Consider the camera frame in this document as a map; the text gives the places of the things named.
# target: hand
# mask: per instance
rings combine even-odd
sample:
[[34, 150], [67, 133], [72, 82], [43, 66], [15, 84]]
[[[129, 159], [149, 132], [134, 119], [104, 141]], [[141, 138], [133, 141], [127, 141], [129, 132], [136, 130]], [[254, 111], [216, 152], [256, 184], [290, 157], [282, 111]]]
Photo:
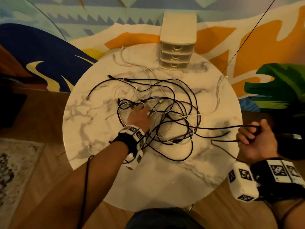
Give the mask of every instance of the hand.
[[143, 104], [136, 106], [128, 116], [127, 125], [135, 125], [146, 133], [150, 127], [150, 117], [147, 115], [149, 110], [148, 105], [145, 107]]
[[236, 134], [236, 139], [240, 140], [238, 142], [238, 147], [240, 148], [241, 160], [254, 164], [256, 162], [278, 157], [278, 142], [268, 125], [267, 120], [262, 119], [260, 123], [252, 122], [251, 125], [261, 126], [261, 133], [254, 136], [253, 133], [256, 132], [255, 127], [241, 127]]

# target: dark pants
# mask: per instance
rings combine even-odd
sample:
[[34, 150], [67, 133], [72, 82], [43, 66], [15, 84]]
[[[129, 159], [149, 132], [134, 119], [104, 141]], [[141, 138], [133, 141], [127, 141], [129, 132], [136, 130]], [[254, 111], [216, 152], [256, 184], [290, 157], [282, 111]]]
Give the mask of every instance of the dark pants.
[[153, 208], [136, 212], [125, 229], [204, 229], [181, 208]]

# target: small plastic drawer unit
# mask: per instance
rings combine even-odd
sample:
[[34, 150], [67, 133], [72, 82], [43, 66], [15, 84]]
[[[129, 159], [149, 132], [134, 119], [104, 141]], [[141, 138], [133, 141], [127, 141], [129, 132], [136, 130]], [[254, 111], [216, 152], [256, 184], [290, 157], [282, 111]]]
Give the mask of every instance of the small plastic drawer unit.
[[166, 12], [160, 36], [160, 67], [185, 70], [197, 39], [196, 14]]

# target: drawer handle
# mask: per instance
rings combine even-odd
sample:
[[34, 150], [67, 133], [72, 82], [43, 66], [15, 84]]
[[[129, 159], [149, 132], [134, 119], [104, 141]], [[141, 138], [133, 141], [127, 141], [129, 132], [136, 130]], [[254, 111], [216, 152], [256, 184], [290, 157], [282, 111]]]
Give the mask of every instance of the drawer handle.
[[173, 50], [174, 51], [179, 51], [179, 50], [181, 50], [182, 49], [182, 46], [173, 46]]

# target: drawer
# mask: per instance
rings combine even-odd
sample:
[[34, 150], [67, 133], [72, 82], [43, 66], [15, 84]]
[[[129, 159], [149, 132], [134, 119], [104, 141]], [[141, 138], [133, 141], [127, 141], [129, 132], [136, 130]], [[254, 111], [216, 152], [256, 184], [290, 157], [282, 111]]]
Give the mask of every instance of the drawer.
[[168, 70], [185, 70], [189, 63], [170, 63], [160, 60], [160, 67]]
[[163, 52], [169, 53], [169, 54], [190, 54], [192, 53], [194, 48], [194, 44], [191, 45], [172, 45], [168, 43], [161, 42], [161, 50]]
[[187, 63], [190, 61], [192, 54], [188, 55], [174, 55], [174, 54], [168, 54], [165, 52], [160, 52], [160, 58], [165, 62], [175, 62], [175, 63]]

